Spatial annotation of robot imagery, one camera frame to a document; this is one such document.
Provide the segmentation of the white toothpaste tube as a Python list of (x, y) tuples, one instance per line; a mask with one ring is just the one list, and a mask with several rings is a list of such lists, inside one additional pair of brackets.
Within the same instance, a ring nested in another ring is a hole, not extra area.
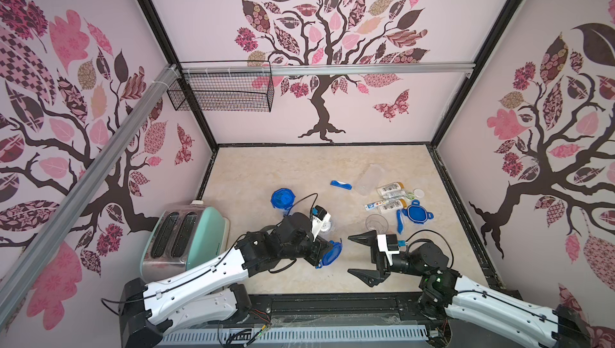
[(380, 200), (378, 200), (376, 202), (372, 202), (372, 203), (366, 204), (366, 205), (364, 205), (364, 207), (365, 207), (365, 209), (367, 211), (378, 210), (378, 207), (383, 205), (384, 202), (386, 202), (387, 200), (396, 199), (396, 198), (404, 198), (404, 199), (406, 199), (406, 197), (403, 194), (403, 192), (399, 191), (399, 192), (395, 192), (395, 193), (392, 193), (392, 194), (388, 194), (385, 197), (381, 197)]

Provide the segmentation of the detached blue container lid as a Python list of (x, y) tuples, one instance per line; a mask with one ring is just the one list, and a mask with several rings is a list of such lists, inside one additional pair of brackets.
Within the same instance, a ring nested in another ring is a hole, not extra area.
[(434, 219), (434, 214), (427, 211), (419, 200), (412, 200), (411, 204), (402, 210), (402, 213), (415, 224), (425, 224)]

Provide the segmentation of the blue lid toiletry container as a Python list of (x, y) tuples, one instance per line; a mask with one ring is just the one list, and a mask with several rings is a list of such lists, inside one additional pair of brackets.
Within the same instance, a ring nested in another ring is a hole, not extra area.
[(334, 224), (331, 218), (328, 218), (326, 221), (322, 221), (322, 226), (320, 228), (319, 235), (321, 237), (328, 237), (334, 230)]
[(355, 190), (362, 196), (368, 196), (380, 184), (385, 170), (378, 164), (370, 164), (356, 181)]
[(289, 215), (295, 204), (296, 196), (288, 188), (277, 189), (271, 196), (272, 207), (276, 210), (281, 210), (285, 215)]

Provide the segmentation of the small white round cap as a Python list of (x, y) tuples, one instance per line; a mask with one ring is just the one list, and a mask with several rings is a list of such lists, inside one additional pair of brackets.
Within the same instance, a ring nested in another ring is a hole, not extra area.
[(423, 198), (425, 196), (425, 193), (422, 189), (414, 189), (413, 194), (415, 198)]

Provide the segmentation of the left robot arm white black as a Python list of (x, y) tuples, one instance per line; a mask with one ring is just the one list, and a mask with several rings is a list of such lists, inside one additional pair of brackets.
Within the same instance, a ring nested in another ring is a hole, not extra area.
[(275, 226), (247, 232), (226, 252), (182, 274), (149, 283), (135, 278), (118, 302), (121, 345), (154, 347), (176, 330), (246, 314), (251, 301), (244, 280), (275, 272), (285, 259), (317, 267), (332, 248), (312, 234), (308, 216), (293, 213)]

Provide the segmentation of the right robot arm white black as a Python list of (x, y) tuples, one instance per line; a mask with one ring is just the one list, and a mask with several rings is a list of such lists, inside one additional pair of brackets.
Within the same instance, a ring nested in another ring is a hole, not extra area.
[(457, 319), (501, 335), (523, 347), (589, 347), (592, 338), (580, 314), (567, 307), (524, 302), (475, 282), (449, 265), (442, 249), (427, 238), (400, 241), (372, 230), (349, 241), (370, 249), (375, 268), (350, 269), (370, 287), (391, 274), (420, 279), (417, 309), (427, 319)]

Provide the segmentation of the clear drinking glass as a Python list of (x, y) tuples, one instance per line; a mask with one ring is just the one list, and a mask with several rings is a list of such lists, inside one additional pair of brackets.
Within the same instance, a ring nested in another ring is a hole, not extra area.
[(376, 231), (378, 234), (387, 234), (389, 231), (388, 220), (380, 214), (370, 214), (365, 220), (368, 231)]

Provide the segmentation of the mint green silver toaster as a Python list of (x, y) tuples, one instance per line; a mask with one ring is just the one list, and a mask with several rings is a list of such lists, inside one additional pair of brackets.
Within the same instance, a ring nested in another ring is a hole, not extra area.
[(169, 206), (143, 252), (141, 279), (162, 281), (210, 261), (226, 250), (229, 232), (230, 221), (202, 201)]

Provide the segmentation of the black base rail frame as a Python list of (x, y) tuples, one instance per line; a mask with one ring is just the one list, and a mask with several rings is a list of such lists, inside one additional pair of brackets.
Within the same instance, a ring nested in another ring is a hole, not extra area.
[[(253, 296), (249, 295), (251, 308), (246, 314), (235, 314), (232, 319), (245, 319), (253, 309)], [(383, 294), (281, 294), (267, 295), (264, 301), (272, 304), (272, 311), (278, 314), (318, 315), (318, 314), (352, 314), (365, 311), (369, 314), (399, 310), (408, 313), (411, 319), (425, 327), (432, 327), (428, 342), (434, 347), (448, 345), (448, 329), (436, 328), (437, 323), (445, 320), (430, 320), (419, 314), (416, 307), (419, 294), (383, 293)]]

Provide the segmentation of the back aluminium rail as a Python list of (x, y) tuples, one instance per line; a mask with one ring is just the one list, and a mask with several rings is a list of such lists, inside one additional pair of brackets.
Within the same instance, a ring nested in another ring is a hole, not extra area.
[(434, 62), (415, 64), (324, 64), (324, 65), (288, 65), (272, 66), (265, 61), (265, 66), (243, 66), (243, 62), (204, 61), (184, 62), (176, 70), (179, 77), (248, 75), (251, 77), (290, 77), (290, 76), (342, 76), (368, 74), (423, 74), (423, 73), (464, 73), (472, 74), (476, 65), (467, 62)]

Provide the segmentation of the aluminium rail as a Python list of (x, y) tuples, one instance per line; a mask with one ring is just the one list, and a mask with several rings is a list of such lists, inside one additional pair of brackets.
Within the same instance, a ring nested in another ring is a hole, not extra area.
[(38, 231), (24, 253), (7, 272), (1, 283), (1, 327), (6, 326), (21, 300), (27, 296), (36, 278), (98, 192), (103, 180), (127, 149), (150, 111), (180, 76), (181, 72), (176, 64), (167, 64), (163, 68), (158, 77), (150, 83), (134, 111), (111, 136), (110, 141), (94, 159), (84, 176), (78, 180), (51, 219)]
[(288, 65), (272, 66), (265, 61), (265, 66), (243, 66), (243, 62), (204, 61), (184, 62), (176, 70), (179, 77), (248, 75), (251, 77), (290, 77), (290, 76), (342, 76), (368, 74), (423, 74), (423, 73), (464, 73), (472, 74), (476, 65), (467, 62), (434, 62), (415, 64), (324, 64), (324, 65)]

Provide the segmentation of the left aluminium rail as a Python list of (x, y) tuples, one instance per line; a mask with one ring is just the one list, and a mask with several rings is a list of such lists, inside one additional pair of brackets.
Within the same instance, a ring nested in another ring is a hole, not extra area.
[(111, 136), (110, 141), (94, 159), (84, 176), (78, 180), (51, 219), (38, 231), (24, 253), (7, 272), (1, 283), (1, 327), (6, 326), (21, 300), (27, 296), (36, 278), (98, 192), (103, 180), (127, 149), (150, 111), (180, 76), (181, 72), (176, 64), (167, 64), (163, 68), (158, 77), (150, 83), (134, 111)]

